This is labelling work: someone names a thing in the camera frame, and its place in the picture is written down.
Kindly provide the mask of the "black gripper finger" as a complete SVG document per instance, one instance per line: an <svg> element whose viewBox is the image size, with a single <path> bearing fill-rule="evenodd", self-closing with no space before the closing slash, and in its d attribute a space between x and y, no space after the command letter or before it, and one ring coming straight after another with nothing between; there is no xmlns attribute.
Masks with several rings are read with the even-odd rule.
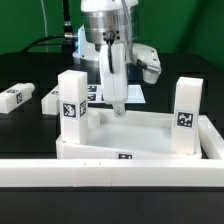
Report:
<svg viewBox="0 0 224 224"><path fill-rule="evenodd" d="M112 105L114 110L114 116L121 118L125 116L125 104L124 103L114 103Z"/></svg>

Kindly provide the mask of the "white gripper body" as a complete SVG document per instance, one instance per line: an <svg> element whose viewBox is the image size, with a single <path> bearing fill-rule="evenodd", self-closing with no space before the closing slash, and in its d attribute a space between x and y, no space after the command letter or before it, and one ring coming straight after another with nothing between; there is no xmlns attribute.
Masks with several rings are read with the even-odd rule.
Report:
<svg viewBox="0 0 224 224"><path fill-rule="evenodd" d="M103 99L107 104L125 103L128 97L128 81L124 44L112 45L111 53L113 71L109 68L108 46L103 45L99 53Z"/></svg>

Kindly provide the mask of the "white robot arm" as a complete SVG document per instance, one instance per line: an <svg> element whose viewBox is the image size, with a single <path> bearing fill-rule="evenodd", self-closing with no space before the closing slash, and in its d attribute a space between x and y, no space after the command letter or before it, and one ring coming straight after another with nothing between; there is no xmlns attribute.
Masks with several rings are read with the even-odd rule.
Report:
<svg viewBox="0 0 224 224"><path fill-rule="evenodd" d="M135 64L133 39L138 34L138 0L81 0L81 30L88 54L99 66L103 99L116 117L125 115L127 64Z"/></svg>

